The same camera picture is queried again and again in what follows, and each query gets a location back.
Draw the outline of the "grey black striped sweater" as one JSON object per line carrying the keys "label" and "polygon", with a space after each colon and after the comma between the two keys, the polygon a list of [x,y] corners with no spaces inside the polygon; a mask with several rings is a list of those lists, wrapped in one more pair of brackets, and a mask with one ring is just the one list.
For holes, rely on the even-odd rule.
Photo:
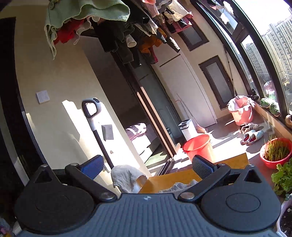
{"label": "grey black striped sweater", "polygon": [[193,187],[198,183],[197,180],[193,179],[190,183],[184,184],[181,182],[176,182],[172,187],[164,190],[160,190],[159,194],[173,194],[175,199],[178,199],[178,196],[185,192],[187,189]]}

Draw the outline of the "hanging clothes on rack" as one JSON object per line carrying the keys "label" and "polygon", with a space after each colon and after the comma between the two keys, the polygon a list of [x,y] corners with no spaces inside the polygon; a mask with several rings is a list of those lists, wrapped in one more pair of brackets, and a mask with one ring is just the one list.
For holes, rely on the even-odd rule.
{"label": "hanging clothes on rack", "polygon": [[104,52],[116,53],[123,64],[140,67],[140,56],[155,64],[154,47],[180,48],[172,34],[192,26],[193,14],[178,1],[49,1],[45,35],[52,55],[56,44],[77,44],[90,33]]}

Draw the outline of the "red plastic bucket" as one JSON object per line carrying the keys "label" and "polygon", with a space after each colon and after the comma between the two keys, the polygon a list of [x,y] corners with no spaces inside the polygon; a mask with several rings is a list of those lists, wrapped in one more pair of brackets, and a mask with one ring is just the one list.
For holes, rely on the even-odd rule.
{"label": "red plastic bucket", "polygon": [[215,158],[209,134],[201,134],[190,139],[183,145],[182,149],[187,154],[191,162],[193,161],[195,155],[200,155],[208,161],[214,163]]}

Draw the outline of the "white quilted towel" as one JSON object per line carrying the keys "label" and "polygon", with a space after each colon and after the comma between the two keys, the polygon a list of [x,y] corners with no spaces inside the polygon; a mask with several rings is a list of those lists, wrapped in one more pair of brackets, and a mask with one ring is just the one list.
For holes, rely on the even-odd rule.
{"label": "white quilted towel", "polygon": [[137,194],[147,181],[147,176],[130,165],[117,165],[111,170],[113,187],[121,193]]}

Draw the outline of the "slipper with red lining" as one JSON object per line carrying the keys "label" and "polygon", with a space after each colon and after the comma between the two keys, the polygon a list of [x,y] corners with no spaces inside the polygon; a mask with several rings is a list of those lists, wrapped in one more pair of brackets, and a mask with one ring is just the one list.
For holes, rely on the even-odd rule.
{"label": "slipper with red lining", "polygon": [[245,145],[248,143],[248,140],[250,139],[250,137],[252,136],[253,133],[255,133],[256,131],[253,129],[251,131],[248,131],[246,132],[244,135],[243,135],[243,139],[241,140],[241,144],[242,145]]}

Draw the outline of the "white trash bin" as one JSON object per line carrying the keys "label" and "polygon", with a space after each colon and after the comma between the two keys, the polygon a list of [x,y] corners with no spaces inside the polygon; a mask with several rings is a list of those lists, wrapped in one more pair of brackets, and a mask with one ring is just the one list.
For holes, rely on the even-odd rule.
{"label": "white trash bin", "polygon": [[189,141],[192,138],[198,136],[198,132],[193,124],[191,119],[186,119],[182,121],[178,127],[180,128],[181,132],[183,133],[186,141]]}

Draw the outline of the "grey slippers pair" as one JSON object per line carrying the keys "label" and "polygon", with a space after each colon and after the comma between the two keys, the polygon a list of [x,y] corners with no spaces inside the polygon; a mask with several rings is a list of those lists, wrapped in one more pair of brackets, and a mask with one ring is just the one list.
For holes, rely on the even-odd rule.
{"label": "grey slippers pair", "polygon": [[249,131],[255,130],[257,131],[259,129],[259,124],[256,123],[244,123],[242,125],[240,125],[239,127],[239,133],[241,134],[245,134]]}

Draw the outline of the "red pot with grass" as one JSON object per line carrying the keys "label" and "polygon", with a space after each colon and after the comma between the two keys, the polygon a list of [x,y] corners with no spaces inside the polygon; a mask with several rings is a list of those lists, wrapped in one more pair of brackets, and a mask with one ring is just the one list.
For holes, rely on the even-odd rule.
{"label": "red pot with grass", "polygon": [[284,165],[291,158],[291,140],[274,138],[262,146],[259,155],[269,169],[276,169],[278,164]]}

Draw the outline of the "leafy green plant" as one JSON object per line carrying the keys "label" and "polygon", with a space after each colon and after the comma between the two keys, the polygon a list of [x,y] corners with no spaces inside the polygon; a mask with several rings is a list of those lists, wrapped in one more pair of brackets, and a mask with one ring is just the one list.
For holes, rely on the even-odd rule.
{"label": "leafy green plant", "polygon": [[277,164],[276,169],[277,172],[271,175],[274,192],[281,197],[290,195],[292,189],[291,159],[283,165]]}

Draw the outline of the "pink bucket with cloth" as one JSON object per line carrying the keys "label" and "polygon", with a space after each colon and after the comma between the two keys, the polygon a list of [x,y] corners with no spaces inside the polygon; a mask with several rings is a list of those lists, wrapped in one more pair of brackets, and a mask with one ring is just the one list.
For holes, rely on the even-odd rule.
{"label": "pink bucket with cloth", "polygon": [[237,95],[228,102],[227,107],[237,126],[252,122],[255,102],[251,98]]}

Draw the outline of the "mop pole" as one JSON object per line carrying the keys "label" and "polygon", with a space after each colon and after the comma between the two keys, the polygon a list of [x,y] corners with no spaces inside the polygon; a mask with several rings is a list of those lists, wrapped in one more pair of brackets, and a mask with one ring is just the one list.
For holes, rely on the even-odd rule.
{"label": "mop pole", "polygon": [[229,68],[229,72],[230,72],[231,84],[232,84],[232,87],[233,87],[233,93],[234,93],[234,96],[236,97],[236,96],[237,96],[237,92],[236,92],[236,89],[235,89],[234,79],[233,79],[233,75],[232,75],[232,71],[231,71],[231,65],[230,65],[230,61],[229,61],[229,57],[228,57],[228,53],[227,53],[227,50],[226,50],[225,45],[223,45],[223,48],[224,48],[224,52],[225,52],[225,56],[226,56],[226,60],[227,60],[227,63],[228,63],[228,68]]}

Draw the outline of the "green potted plant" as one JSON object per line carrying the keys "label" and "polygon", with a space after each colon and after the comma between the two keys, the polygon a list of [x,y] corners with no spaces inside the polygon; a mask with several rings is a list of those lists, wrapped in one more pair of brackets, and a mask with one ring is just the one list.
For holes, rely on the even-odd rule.
{"label": "green potted plant", "polygon": [[271,106],[271,100],[269,98],[261,98],[260,99],[260,106],[265,109],[269,109]]}
{"label": "green potted plant", "polygon": [[277,102],[272,102],[270,104],[269,111],[275,117],[279,117],[281,114],[279,104]]}

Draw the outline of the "green potted plant near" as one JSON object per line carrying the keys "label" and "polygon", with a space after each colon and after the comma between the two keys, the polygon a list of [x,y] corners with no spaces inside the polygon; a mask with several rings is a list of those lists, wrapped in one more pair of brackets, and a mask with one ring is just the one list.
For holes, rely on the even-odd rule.
{"label": "green potted plant near", "polygon": [[269,111],[275,117],[279,117],[281,114],[279,104],[277,102],[272,102],[270,104]]}

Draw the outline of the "beige shoe on sill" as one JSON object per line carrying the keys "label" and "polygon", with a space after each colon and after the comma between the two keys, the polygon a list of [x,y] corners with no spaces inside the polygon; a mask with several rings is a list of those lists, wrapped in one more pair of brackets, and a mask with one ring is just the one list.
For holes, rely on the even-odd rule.
{"label": "beige shoe on sill", "polygon": [[288,114],[285,117],[285,124],[287,127],[292,128],[292,115],[291,114]]}

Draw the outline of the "wall light switch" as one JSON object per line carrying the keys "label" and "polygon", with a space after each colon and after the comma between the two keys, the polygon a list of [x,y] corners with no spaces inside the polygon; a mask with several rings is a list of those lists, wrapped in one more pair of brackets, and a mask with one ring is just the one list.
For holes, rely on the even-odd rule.
{"label": "wall light switch", "polygon": [[44,104],[50,101],[49,94],[46,90],[37,92],[36,96],[39,104]]}

